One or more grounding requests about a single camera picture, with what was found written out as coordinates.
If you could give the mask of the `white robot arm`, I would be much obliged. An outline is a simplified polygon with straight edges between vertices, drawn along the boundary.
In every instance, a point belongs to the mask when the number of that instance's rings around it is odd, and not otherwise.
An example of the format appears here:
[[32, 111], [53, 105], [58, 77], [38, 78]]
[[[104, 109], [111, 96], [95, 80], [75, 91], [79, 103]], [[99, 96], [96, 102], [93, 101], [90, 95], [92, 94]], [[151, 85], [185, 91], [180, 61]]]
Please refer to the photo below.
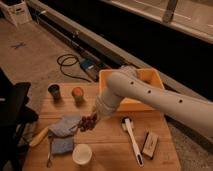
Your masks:
[[151, 86], [139, 78], [136, 68], [124, 66], [106, 77], [106, 87], [96, 96], [97, 114], [112, 116], [125, 98], [145, 103], [213, 139], [213, 102]]

